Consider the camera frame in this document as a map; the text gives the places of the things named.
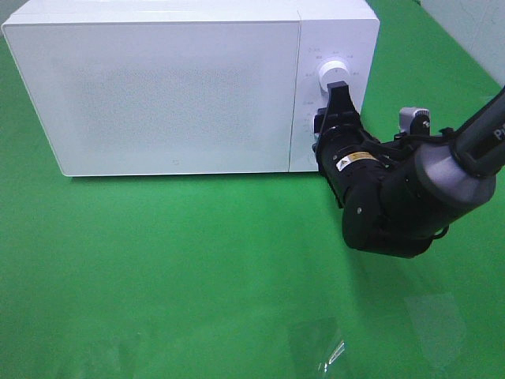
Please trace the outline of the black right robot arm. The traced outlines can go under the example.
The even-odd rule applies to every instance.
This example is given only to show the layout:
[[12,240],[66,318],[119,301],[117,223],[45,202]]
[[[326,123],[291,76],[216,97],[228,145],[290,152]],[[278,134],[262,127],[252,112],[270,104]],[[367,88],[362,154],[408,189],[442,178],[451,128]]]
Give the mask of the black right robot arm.
[[314,118],[312,149],[342,209],[348,247],[416,257],[492,198],[504,165],[503,93],[460,128],[437,135],[427,110],[404,107],[399,132],[383,143],[365,130],[347,83],[327,90],[327,106]]

